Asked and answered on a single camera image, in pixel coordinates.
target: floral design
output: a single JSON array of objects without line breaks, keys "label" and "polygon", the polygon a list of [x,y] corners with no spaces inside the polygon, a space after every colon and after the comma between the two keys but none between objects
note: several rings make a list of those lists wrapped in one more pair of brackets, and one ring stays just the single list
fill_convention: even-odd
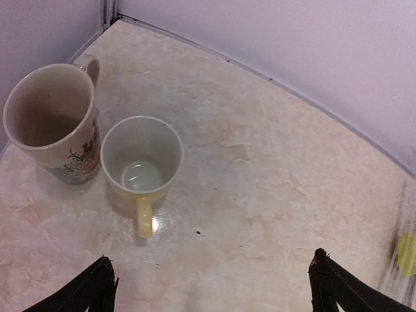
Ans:
[{"label": "floral design", "polygon": [[96,120],[92,122],[94,134],[89,142],[83,144],[82,153],[69,149],[67,162],[60,168],[46,168],[67,184],[81,184],[94,174],[99,161],[99,129]]}]

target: stain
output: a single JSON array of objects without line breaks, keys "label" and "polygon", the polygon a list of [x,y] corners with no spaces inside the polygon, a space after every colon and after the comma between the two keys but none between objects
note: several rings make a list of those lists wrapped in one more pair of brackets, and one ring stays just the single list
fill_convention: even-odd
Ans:
[{"label": "stain", "polygon": [[227,150],[231,152],[231,158],[236,161],[237,159],[242,159],[244,161],[249,161],[251,157],[248,155],[249,145],[246,144],[235,144],[227,146]]}]

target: white mug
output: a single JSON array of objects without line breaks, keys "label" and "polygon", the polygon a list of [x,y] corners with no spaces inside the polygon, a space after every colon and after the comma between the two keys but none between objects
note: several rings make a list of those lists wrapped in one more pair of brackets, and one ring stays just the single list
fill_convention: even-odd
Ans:
[{"label": "white mug", "polygon": [[87,182],[99,170],[98,75],[92,55],[44,66],[13,88],[3,111],[10,141],[67,184]]},{"label": "white mug", "polygon": [[152,235],[153,202],[162,198],[183,162],[179,135],[163,120],[133,116],[105,135],[101,165],[110,185],[124,199],[136,201],[138,235]]}]

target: wall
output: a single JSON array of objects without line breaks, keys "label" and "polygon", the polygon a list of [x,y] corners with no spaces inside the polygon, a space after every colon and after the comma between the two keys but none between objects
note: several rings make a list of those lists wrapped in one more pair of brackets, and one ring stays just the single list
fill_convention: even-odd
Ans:
[{"label": "wall", "polygon": [[416,1],[120,0],[273,77],[416,172]]},{"label": "wall", "polygon": [[[40,66],[67,62],[100,32],[99,0],[1,0],[1,113],[22,77]],[[6,142],[1,125],[0,153]]]}]

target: mug rim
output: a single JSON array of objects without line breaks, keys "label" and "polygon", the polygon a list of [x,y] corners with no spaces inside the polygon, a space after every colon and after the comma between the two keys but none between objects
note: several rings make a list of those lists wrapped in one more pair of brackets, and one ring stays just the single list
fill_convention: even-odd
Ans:
[{"label": "mug rim", "polygon": [[[173,134],[175,135],[175,137],[176,137],[176,139],[177,139],[177,142],[178,142],[178,144],[179,144],[179,148],[180,148],[180,150],[181,150],[181,160],[180,160],[180,162],[179,162],[179,166],[177,166],[177,168],[176,168],[176,171],[175,171],[175,173],[172,175],[172,177],[166,182],[166,183],[164,183],[163,185],[161,185],[161,186],[159,186],[158,188],[154,188],[153,190],[146,190],[146,191],[140,191],[140,190],[132,190],[132,189],[130,189],[130,188],[127,188],[127,187],[125,187],[125,186],[123,186],[123,185],[121,185],[119,182],[117,182],[111,175],[110,175],[110,173],[109,173],[109,171],[107,170],[107,166],[106,166],[106,164],[105,164],[105,162],[104,162],[104,157],[103,157],[103,154],[104,154],[104,146],[105,146],[105,143],[106,143],[106,141],[107,141],[107,139],[108,139],[108,137],[110,136],[110,134],[119,126],[119,125],[121,125],[121,124],[123,124],[123,123],[125,123],[125,122],[127,122],[127,121],[129,121],[129,120],[132,120],[132,119],[150,119],[150,120],[155,120],[156,122],[159,122],[160,124],[163,124],[163,125],[165,125],[166,127],[168,127],[170,130],[171,130],[171,132],[173,132]],[[173,182],[173,180],[176,178],[176,176],[177,176],[177,174],[181,171],[181,169],[182,169],[182,164],[183,164],[183,154],[184,154],[184,151],[183,151],[183,143],[182,143],[182,140],[181,140],[181,137],[178,135],[178,133],[176,132],[176,130],[169,124],[169,123],[167,123],[167,122],[165,122],[164,120],[162,120],[162,119],[160,119],[160,118],[157,118],[157,117],[152,117],[152,116],[146,116],[146,115],[137,115],[137,116],[130,116],[130,117],[127,117],[127,118],[124,118],[123,120],[120,120],[118,123],[116,123],[115,125],[113,125],[111,128],[110,128],[110,130],[107,132],[107,134],[104,136],[104,139],[103,139],[103,141],[101,142],[101,149],[100,149],[100,151],[99,151],[99,158],[100,158],[100,160],[101,160],[101,167],[102,167],[102,169],[103,169],[103,171],[104,171],[104,174],[107,176],[107,179],[109,179],[110,180],[110,182],[113,184],[113,185],[115,185],[116,187],[118,187],[119,189],[122,189],[122,190],[124,190],[125,192],[128,192],[128,193],[130,193],[130,194],[135,194],[135,195],[147,195],[147,194],[153,194],[153,193],[157,193],[157,192],[159,192],[160,190],[163,190],[163,189],[166,189],[167,187],[169,187],[171,184],[172,184],[172,182]]]},{"label": "mug rim", "polygon": [[[86,80],[88,81],[88,87],[90,89],[90,93],[91,93],[91,98],[90,98],[90,104],[88,106],[87,111],[85,112],[85,115],[83,117],[83,119],[78,123],[77,127],[72,130],[70,133],[68,133],[66,136],[64,136],[62,139],[48,144],[48,145],[44,145],[44,146],[30,146],[30,145],[26,145],[21,143],[19,140],[17,140],[14,136],[11,135],[10,131],[8,130],[8,126],[6,123],[7,120],[7,111],[9,110],[9,106],[10,106],[10,102],[12,99],[12,96],[16,94],[16,92],[19,90],[19,88],[22,86],[22,84],[31,79],[33,77],[33,75],[42,72],[44,70],[47,70],[49,68],[53,68],[53,67],[62,67],[62,68],[70,68],[71,70],[75,70],[79,73],[81,73],[81,75],[84,76],[84,78],[86,78]],[[17,145],[17,147],[26,150],[26,151],[44,151],[44,150],[48,150],[50,148],[54,148],[55,146],[59,146],[61,145],[63,142],[69,140],[71,137],[74,136],[74,134],[76,134],[76,132],[78,132],[82,127],[84,127],[84,124],[86,123],[88,117],[91,115],[92,110],[94,109],[94,100],[95,100],[95,88],[94,88],[94,84],[92,83],[92,80],[90,78],[90,76],[83,70],[81,70],[80,68],[78,68],[75,65],[72,64],[65,64],[65,63],[58,63],[58,64],[49,64],[49,65],[45,65],[42,66],[40,68],[35,69],[34,71],[28,73],[24,78],[22,78],[12,89],[12,91],[10,92],[10,94],[7,97],[6,103],[5,103],[5,107],[3,109],[3,127],[5,129],[6,135],[8,137],[8,139],[15,145]]]}]

